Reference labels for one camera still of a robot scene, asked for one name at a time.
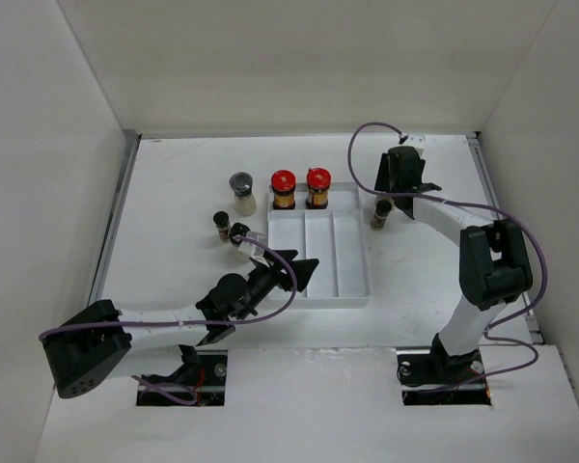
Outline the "black-cap red-label spice bottle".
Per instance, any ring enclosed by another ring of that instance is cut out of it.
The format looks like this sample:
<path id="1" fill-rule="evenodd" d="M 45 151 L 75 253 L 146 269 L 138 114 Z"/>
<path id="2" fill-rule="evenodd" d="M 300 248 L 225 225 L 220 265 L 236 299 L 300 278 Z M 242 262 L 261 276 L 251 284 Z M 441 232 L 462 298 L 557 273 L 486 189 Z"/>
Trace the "black-cap red-label spice bottle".
<path id="1" fill-rule="evenodd" d="M 370 226 L 374 231 L 381 231 L 386 224 L 390 212 L 393 210 L 393 204 L 388 200 L 379 200 L 375 204 L 374 214 Z"/>

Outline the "black-top white powder jar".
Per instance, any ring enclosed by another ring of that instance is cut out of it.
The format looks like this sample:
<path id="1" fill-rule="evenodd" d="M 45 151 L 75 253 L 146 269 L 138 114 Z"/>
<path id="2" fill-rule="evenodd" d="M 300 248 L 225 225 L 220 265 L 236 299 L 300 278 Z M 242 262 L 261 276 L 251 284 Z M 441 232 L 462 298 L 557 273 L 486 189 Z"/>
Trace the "black-top white powder jar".
<path id="1" fill-rule="evenodd" d="M 233 257 L 236 261 L 246 263 L 251 257 L 251 244 L 243 241 L 250 228 L 242 223 L 236 222 L 230 227 L 229 237 L 233 246 Z"/>

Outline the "red-lid sauce jar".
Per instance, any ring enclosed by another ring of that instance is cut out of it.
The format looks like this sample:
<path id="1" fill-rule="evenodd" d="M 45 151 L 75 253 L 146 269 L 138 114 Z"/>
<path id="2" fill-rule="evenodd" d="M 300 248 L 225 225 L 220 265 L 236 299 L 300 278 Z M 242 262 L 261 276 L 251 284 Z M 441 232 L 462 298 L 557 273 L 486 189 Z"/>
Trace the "red-lid sauce jar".
<path id="1" fill-rule="evenodd" d="M 309 209 L 325 209 L 328 206 L 331 180 L 331 174 L 324 168 L 311 168 L 308 171 L 306 206 Z"/>
<path id="2" fill-rule="evenodd" d="M 295 208 L 296 178 L 289 170 L 276 171 L 270 180 L 273 192 L 273 208 L 278 210 L 291 210 Z"/>

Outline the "small black-cap spice bottle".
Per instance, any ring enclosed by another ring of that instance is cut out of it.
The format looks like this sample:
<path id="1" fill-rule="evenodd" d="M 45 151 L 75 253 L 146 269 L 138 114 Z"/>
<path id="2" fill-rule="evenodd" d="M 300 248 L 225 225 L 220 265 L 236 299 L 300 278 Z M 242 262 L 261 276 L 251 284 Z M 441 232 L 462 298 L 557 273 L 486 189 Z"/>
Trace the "small black-cap spice bottle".
<path id="1" fill-rule="evenodd" d="M 219 239 L 227 243 L 230 241 L 231 221 L 230 216 L 226 211 L 217 211 L 212 217 L 213 224 L 217 230 Z"/>

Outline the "grey-lid white powder shaker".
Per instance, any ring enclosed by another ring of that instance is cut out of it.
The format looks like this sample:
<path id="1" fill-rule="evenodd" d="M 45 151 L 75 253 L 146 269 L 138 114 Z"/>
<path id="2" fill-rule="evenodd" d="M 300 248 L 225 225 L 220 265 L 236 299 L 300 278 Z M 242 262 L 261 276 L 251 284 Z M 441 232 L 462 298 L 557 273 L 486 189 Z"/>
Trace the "grey-lid white powder shaker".
<path id="1" fill-rule="evenodd" d="M 234 193 L 234 209 L 243 217 L 253 215 L 257 209 L 253 196 L 253 178 L 246 172 L 237 172 L 229 178 L 229 186 Z"/>

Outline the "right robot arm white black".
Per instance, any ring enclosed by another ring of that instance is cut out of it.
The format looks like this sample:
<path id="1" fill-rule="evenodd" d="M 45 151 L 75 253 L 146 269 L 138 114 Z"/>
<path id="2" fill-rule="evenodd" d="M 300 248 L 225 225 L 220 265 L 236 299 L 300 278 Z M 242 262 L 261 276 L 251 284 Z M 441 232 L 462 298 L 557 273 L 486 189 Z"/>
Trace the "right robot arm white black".
<path id="1" fill-rule="evenodd" d="M 454 205 L 441 188 L 424 182 L 426 161 L 417 149 L 399 146 L 383 153 L 374 189 L 392 196 L 398 210 L 430 226 L 459 250 L 461 299 L 427 354 L 399 354 L 402 385 L 452 385 L 479 360 L 487 326 L 533 284 L 522 229 L 511 219 L 484 217 Z"/>

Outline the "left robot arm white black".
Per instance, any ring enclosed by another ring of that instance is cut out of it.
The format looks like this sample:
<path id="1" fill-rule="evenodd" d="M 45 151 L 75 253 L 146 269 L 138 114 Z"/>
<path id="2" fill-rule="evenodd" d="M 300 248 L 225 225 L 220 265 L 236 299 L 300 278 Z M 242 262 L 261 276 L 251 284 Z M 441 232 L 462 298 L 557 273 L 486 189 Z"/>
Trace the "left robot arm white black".
<path id="1" fill-rule="evenodd" d="M 240 325 L 262 322 L 257 306 L 274 289 L 296 296 L 306 289 L 318 259 L 295 250 L 264 252 L 246 276 L 224 275 L 193 305 L 157 312 L 121 310 L 98 300 L 63 325 L 40 336 L 57 394 L 70 399 L 103 381 L 133 377 L 144 391 L 183 390 L 181 403 L 197 399 L 195 382 L 205 375 L 199 348 L 214 345 Z"/>

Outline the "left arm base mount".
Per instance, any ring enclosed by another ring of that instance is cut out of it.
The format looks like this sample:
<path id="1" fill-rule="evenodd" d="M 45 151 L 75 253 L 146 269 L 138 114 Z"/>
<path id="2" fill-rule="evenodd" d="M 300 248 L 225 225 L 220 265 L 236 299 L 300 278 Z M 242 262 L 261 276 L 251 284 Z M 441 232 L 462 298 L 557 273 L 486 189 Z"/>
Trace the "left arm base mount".
<path id="1" fill-rule="evenodd" d="M 138 380 L 139 407 L 221 407 L 228 377 L 227 350 L 198 351 L 179 346 L 179 363 L 167 374 L 143 375 Z"/>

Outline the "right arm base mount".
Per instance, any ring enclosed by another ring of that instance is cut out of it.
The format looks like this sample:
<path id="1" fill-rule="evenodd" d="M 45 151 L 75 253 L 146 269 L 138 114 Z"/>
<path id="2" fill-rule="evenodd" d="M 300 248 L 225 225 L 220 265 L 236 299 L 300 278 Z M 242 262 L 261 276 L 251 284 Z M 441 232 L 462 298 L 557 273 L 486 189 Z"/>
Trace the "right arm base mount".
<path id="1" fill-rule="evenodd" d="M 406 406 L 491 404 L 486 380 L 470 382 L 484 373 L 478 349 L 450 356 L 435 337 L 428 351 L 399 351 L 397 378 Z"/>

